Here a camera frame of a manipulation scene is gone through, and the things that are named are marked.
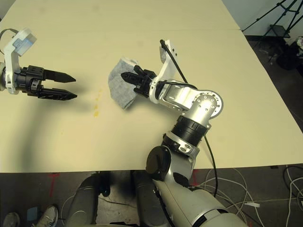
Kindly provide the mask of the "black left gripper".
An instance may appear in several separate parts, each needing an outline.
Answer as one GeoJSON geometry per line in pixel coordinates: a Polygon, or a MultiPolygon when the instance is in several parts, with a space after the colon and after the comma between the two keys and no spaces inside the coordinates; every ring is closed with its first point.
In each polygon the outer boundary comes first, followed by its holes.
{"type": "Polygon", "coordinates": [[[28,96],[41,99],[67,101],[77,97],[76,94],[64,89],[44,88],[42,81],[53,80],[60,83],[75,82],[72,76],[58,71],[45,70],[41,67],[24,67],[16,74],[16,90],[28,96]]]}

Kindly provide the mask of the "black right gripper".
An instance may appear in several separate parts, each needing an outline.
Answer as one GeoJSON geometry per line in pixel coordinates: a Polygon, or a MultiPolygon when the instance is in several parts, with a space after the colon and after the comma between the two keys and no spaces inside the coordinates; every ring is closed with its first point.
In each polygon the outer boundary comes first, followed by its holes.
{"type": "Polygon", "coordinates": [[[156,74],[150,70],[143,70],[139,65],[135,65],[134,71],[136,73],[123,72],[121,73],[121,77],[126,83],[136,86],[134,88],[135,93],[140,94],[145,98],[148,98],[150,84],[152,80],[156,77],[156,74]]]}

